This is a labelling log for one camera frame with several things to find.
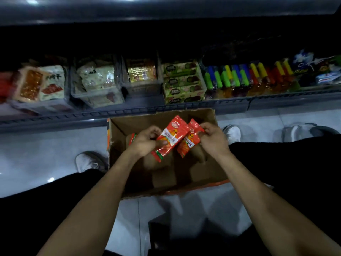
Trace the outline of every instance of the person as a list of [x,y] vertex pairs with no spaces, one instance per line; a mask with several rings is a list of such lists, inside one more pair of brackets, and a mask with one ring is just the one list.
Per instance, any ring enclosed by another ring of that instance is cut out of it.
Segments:
[[[340,135],[292,143],[240,143],[232,127],[226,129],[230,143],[235,141],[229,146],[218,126],[201,126],[205,130],[200,133],[203,149],[223,168],[253,223],[237,238],[238,249],[229,248],[230,255],[341,255],[340,209],[335,198],[340,179],[339,150],[335,146],[341,141]],[[2,210],[1,219],[15,219],[15,223],[5,221],[2,248],[13,240],[20,244],[27,239],[29,242],[16,248],[29,252],[26,255],[102,255],[130,170],[138,159],[163,145],[153,140],[160,134],[156,126],[140,132],[104,175],[98,171],[104,170],[103,163],[81,154],[76,164],[83,173],[3,198],[1,204],[6,210]],[[37,227],[42,221],[46,224]]]

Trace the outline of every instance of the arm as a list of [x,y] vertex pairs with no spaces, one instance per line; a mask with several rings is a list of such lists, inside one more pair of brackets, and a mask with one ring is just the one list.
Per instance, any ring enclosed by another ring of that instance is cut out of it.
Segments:
[[139,158],[164,145],[164,141],[151,140],[160,134],[161,129],[156,126],[139,133],[132,145],[59,225],[38,255],[102,255],[130,170]]
[[207,133],[201,134],[203,148],[227,174],[272,255],[341,255],[337,243],[237,160],[219,127],[201,126]]

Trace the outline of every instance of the forearm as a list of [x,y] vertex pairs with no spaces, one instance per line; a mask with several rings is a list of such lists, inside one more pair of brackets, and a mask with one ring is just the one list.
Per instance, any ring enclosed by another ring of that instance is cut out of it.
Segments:
[[38,255],[102,255],[126,180],[137,159],[129,152],[123,152],[74,207]]
[[233,154],[218,159],[273,255],[336,255],[339,248],[309,219],[251,174]]

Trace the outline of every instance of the blue cap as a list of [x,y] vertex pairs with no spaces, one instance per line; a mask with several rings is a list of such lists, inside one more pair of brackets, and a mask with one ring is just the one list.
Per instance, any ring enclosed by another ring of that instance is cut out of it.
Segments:
[[250,81],[251,80],[251,74],[250,74],[250,71],[249,71],[249,68],[248,68],[247,64],[241,64],[241,65],[239,65],[239,67],[240,67],[241,70],[245,71],[246,76],[247,76],[247,78]]
[[212,67],[212,66],[209,66],[209,67],[207,68],[207,70],[208,70],[208,73],[210,74],[211,81],[216,81],[216,80],[215,80],[215,75],[214,75],[213,67]]
[[232,70],[236,71],[238,78],[241,79],[241,74],[240,74],[240,71],[239,71],[239,67],[236,64],[234,64],[232,66]]

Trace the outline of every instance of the tiled floor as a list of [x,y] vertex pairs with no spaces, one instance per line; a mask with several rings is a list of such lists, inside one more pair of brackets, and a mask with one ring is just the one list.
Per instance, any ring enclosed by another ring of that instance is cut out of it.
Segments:
[[[236,124],[242,142],[280,142],[281,130],[312,122],[341,132],[341,101],[217,116]],[[41,134],[0,135],[0,197],[34,188],[76,172],[74,158],[91,150],[106,156],[106,128]],[[238,235],[251,221],[231,184],[181,196],[145,197],[120,202],[107,249],[124,256],[145,256],[150,247],[148,221],[169,214],[172,237],[195,237],[208,222],[226,235]]]

